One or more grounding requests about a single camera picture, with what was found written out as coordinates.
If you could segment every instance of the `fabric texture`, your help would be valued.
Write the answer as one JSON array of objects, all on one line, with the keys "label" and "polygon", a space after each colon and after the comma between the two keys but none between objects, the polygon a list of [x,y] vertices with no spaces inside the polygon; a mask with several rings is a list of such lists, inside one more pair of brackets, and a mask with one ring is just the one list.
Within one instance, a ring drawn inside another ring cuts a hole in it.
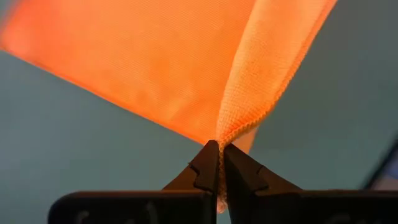
[{"label": "fabric texture", "polygon": [[218,140],[222,158],[274,107],[335,2],[20,0],[0,45],[197,142]]}]

